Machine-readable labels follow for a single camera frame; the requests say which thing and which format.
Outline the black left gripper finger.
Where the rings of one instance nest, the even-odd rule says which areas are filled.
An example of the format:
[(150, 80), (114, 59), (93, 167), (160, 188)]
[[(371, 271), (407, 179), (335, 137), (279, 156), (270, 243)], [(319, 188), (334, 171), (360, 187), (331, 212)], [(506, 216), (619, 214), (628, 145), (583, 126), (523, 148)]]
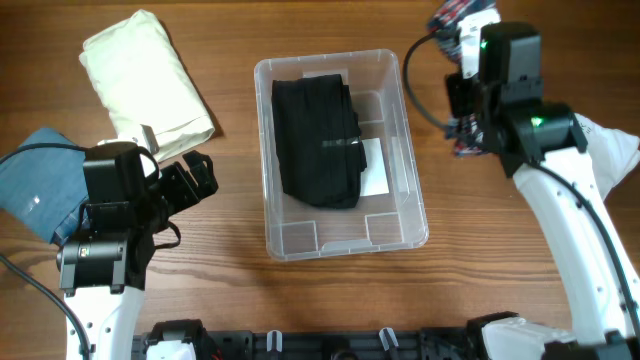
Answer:
[(195, 175), (195, 179), (198, 183), (197, 194), (200, 200), (214, 195), (219, 189), (219, 184), (213, 174), (199, 173)]
[(213, 162), (208, 155), (199, 152), (188, 152), (183, 155), (193, 176), (212, 176)]

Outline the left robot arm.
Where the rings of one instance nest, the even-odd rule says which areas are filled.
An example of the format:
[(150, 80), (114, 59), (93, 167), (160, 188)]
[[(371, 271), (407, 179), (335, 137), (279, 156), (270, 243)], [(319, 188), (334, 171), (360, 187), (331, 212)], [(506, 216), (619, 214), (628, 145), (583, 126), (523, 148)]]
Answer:
[(158, 250), (153, 237), (176, 231), (171, 216), (218, 190), (209, 156), (191, 151), (151, 178), (134, 150), (94, 149), (83, 164), (87, 229), (76, 232), (57, 255), (60, 288), (72, 315), (67, 321), (69, 359), (128, 359), (144, 302), (146, 269)]

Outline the plaid cloth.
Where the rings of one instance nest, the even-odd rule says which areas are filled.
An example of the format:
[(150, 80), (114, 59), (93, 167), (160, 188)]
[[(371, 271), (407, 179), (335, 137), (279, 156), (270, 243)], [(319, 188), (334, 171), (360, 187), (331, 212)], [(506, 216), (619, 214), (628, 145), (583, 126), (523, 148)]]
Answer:
[[(454, 73), (462, 74), (458, 23), (468, 15), (489, 8), (497, 9), (494, 0), (447, 0), (437, 9), (428, 22), (427, 29), (435, 35), (439, 50), (449, 61), (457, 66), (457, 71)], [(457, 121), (453, 119), (451, 113), (447, 127), (456, 124)], [(457, 143), (455, 139), (452, 140), (454, 141), (453, 152), (457, 156), (484, 155), (486, 153), (485, 150), (479, 150), (475, 147), (467, 148)]]

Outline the black cloth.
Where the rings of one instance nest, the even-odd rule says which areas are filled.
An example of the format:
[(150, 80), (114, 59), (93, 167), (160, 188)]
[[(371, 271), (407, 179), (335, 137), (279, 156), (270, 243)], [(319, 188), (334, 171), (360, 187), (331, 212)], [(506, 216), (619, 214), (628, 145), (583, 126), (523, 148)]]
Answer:
[(308, 205), (357, 205), (367, 168), (359, 116), (339, 74), (272, 82), (283, 192)]

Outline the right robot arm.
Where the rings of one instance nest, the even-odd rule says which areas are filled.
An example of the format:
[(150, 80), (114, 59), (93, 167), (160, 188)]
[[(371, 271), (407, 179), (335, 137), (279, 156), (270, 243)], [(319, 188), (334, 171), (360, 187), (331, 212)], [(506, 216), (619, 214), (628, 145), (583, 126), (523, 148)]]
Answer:
[[(485, 10), (456, 23), (437, 24), (430, 37), (453, 48), (459, 65), (446, 79), (453, 123), (445, 134), (464, 146), (496, 154), (507, 177), (534, 211), (552, 251), (570, 303), (573, 328), (555, 330), (510, 312), (469, 321), (471, 359), (635, 359), (639, 355), (639, 280), (606, 212), (593, 161), (576, 115), (542, 99), (540, 42), (527, 23), (504, 22)], [(254, 74), (260, 129), (267, 249), (281, 261), (409, 249), (423, 244), (428, 226), (406, 107), (415, 94), (408, 62), (384, 69), (386, 87), (373, 95), (373, 121), (382, 138), (346, 135), (303, 144), (313, 153), (354, 149), (358, 196), (380, 181), (384, 211), (361, 205), (331, 208), (359, 227), (322, 224), (321, 206), (292, 197), (285, 174), (294, 151), (284, 136), (278, 93), (317, 81), (361, 88), (369, 52), (267, 59)]]

